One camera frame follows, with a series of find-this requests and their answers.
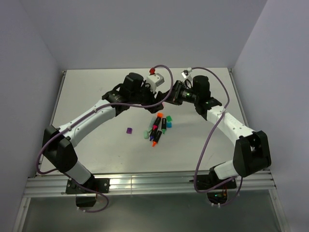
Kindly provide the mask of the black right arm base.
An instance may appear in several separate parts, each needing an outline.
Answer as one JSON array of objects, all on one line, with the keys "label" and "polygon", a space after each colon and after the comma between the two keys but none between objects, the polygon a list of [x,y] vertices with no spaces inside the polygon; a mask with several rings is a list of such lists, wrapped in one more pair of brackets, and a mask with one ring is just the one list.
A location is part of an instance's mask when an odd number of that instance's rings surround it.
[{"label": "black right arm base", "polygon": [[[197,188],[198,190],[206,190],[211,187],[214,187],[217,184],[221,184],[224,180],[218,179],[218,177],[213,174],[199,174],[197,175]],[[217,187],[216,189],[220,190],[219,192],[208,192],[208,200],[213,204],[223,204],[227,202],[228,199],[228,189],[236,189],[237,184],[233,179],[225,184]]]}]

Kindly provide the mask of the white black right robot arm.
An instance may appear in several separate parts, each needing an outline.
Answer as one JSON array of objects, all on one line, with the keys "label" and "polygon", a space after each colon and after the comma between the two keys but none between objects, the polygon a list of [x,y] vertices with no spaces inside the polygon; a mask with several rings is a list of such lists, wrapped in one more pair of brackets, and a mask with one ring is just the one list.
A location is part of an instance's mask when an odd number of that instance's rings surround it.
[{"label": "white black right robot arm", "polygon": [[211,96],[209,79],[198,75],[192,80],[176,81],[167,102],[181,105],[183,102],[194,104],[196,112],[206,121],[213,123],[234,145],[232,160],[210,168],[205,177],[197,175],[196,184],[206,188],[220,188],[231,177],[247,177],[271,165],[267,135],[254,131],[238,121],[226,111],[224,106]]}]

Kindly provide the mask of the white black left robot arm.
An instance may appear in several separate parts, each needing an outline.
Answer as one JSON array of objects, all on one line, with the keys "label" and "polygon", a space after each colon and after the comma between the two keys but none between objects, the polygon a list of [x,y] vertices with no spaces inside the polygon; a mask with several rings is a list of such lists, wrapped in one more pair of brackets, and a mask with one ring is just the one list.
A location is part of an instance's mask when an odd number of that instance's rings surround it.
[{"label": "white black left robot arm", "polygon": [[118,116],[132,105],[146,106],[155,113],[163,108],[156,88],[164,83],[164,77],[151,72],[143,78],[129,73],[124,81],[105,93],[88,111],[58,128],[49,126],[44,131],[43,155],[63,174],[77,182],[83,193],[96,190],[95,178],[77,158],[75,147],[89,133],[104,122]]}]

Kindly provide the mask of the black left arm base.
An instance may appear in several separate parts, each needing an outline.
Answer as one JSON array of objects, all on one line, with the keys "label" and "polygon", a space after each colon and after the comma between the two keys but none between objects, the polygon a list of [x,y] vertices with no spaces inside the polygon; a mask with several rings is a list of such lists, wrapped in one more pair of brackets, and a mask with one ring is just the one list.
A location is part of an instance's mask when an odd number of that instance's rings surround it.
[{"label": "black left arm base", "polygon": [[67,195],[77,195],[75,198],[77,207],[90,208],[95,205],[99,195],[101,196],[109,192],[109,187],[109,178],[95,178],[92,176],[83,185],[77,184],[74,180],[69,179],[65,193]]}]

